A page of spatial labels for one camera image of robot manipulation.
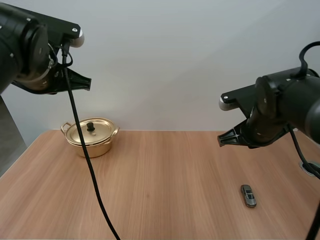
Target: wood grain surface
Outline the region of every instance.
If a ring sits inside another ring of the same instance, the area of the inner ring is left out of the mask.
[[[290,135],[257,149],[219,147],[220,132],[120,131],[93,158],[122,239],[303,239],[320,181],[299,167]],[[320,149],[297,133],[308,160]],[[256,208],[245,206],[249,184]],[[86,160],[48,131],[0,178],[0,239],[113,239]]]

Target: white wall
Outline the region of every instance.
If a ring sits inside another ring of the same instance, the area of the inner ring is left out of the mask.
[[[82,27],[85,43],[71,49],[71,68],[92,85],[74,93],[79,116],[127,130],[228,130],[244,117],[219,109],[223,92],[299,66],[299,51],[320,40],[318,0],[4,2]],[[314,69],[316,52],[307,55]],[[66,92],[10,86],[2,96],[27,145],[73,122]]]

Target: pot lid knob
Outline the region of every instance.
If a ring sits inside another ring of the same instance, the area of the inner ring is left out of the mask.
[[[86,126],[87,126],[87,131],[88,132],[93,132],[94,130],[95,130],[95,127],[94,127],[94,123],[93,122],[88,122],[87,124],[86,124]]]

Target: silver toy car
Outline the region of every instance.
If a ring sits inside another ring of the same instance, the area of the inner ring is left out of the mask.
[[[255,196],[254,196],[252,189],[249,185],[242,185],[241,192],[244,197],[245,205],[247,207],[254,208],[255,206],[257,206]]]

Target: robotic arm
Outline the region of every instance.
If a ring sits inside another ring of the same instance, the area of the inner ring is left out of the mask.
[[[218,136],[220,147],[264,147],[288,133],[291,126],[320,144],[320,78],[303,59],[314,44],[302,50],[300,68],[259,77],[255,85],[221,95],[222,110],[240,108],[247,119]]]
[[[33,94],[67,91],[63,70],[70,64],[57,59],[66,42],[83,44],[78,24],[0,3],[0,94],[11,83]],[[90,78],[67,72],[73,90],[90,90]]]

